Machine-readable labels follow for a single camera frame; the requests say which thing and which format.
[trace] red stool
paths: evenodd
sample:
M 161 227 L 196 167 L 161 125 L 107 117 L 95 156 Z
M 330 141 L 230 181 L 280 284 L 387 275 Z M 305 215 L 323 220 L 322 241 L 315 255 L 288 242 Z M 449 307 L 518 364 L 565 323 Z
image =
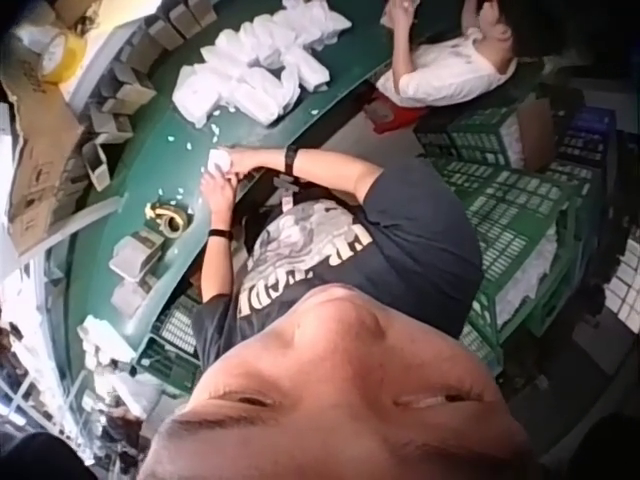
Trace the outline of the red stool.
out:
M 373 131 L 378 135 L 409 127 L 428 111 L 428 107 L 400 107 L 378 90 L 373 94 L 371 103 L 364 107 L 364 114 L 371 120 Z

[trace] hand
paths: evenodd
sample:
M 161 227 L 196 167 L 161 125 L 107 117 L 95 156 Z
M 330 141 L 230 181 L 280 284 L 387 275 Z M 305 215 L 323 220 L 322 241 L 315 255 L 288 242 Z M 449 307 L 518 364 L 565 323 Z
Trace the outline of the hand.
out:
M 238 176 L 224 172 L 216 167 L 213 173 L 205 172 L 200 182 L 200 191 L 211 211 L 211 227 L 221 230 L 231 228 L 233 207 L 236 204 Z
M 410 30 L 416 7 L 413 0 L 389 0 L 389 18 L 394 30 Z
M 264 166 L 260 161 L 264 150 L 240 147 L 225 148 L 224 150 L 229 154 L 229 157 L 231 157 L 231 169 L 229 173 L 235 174 L 240 180 L 251 170 Z

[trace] green table surface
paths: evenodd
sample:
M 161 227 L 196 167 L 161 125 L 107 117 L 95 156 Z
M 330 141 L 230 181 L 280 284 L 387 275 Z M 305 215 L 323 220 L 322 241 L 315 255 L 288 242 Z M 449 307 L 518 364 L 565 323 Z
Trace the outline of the green table surface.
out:
M 200 130 L 188 123 L 172 101 L 175 82 L 184 65 L 201 63 L 200 48 L 213 44 L 224 28 L 237 29 L 242 22 L 262 13 L 273 13 L 282 7 L 278 0 L 229 0 L 216 6 L 218 20 L 184 45 L 159 60 L 151 81 L 158 95 L 134 118 L 135 136 L 126 146 L 110 187 L 94 193 L 90 203 L 113 194 L 124 195 L 121 210 L 81 231 L 76 238 L 72 257 L 71 278 L 67 291 L 67 321 L 72 372 L 82 367 L 84 355 L 75 327 L 87 315 L 109 321 L 138 351 L 151 324 L 161 312 L 167 298 L 201 250 L 208 231 L 208 214 L 198 192 L 201 169 L 208 152 L 216 145 L 283 147 L 293 142 L 336 102 L 351 92 L 373 72 L 390 60 L 392 38 L 379 24 L 383 1 L 332 0 L 332 9 L 353 22 L 338 43 L 313 55 L 331 73 L 328 90 L 303 94 L 296 108 L 277 124 L 263 127 L 241 112 L 221 109 Z M 462 0 L 429 0 L 422 2 L 416 39 L 428 39 L 455 29 L 459 25 Z M 220 129 L 218 143 L 213 144 L 212 124 Z M 153 273 L 159 278 L 134 318 L 120 314 L 110 302 L 113 290 L 121 281 L 109 269 L 116 243 L 143 227 L 144 207 L 159 197 L 194 212 L 192 225 L 173 243 L 165 244 L 165 254 Z

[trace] black watch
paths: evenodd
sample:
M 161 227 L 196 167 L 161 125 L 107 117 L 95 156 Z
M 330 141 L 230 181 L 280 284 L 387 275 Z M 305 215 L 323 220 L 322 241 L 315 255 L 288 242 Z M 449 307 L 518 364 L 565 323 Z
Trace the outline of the black watch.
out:
M 298 147 L 289 145 L 284 152 L 284 173 L 290 177 L 295 177 L 293 174 L 293 162 L 295 162 L 297 156 Z
M 233 240 L 233 233 L 230 230 L 218 230 L 217 228 L 213 228 L 209 230 L 209 238 L 212 237 L 220 237 L 226 238 L 227 240 Z

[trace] light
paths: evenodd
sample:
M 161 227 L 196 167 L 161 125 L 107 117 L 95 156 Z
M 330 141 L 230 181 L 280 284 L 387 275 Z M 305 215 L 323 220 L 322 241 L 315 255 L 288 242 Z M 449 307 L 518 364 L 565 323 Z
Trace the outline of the light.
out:
M 0 416 L 6 417 L 8 414 L 9 414 L 9 408 L 6 405 L 0 403 Z M 9 415 L 9 420 L 11 420 L 13 423 L 18 425 L 19 427 L 24 427 L 27 424 L 27 420 L 15 412 Z

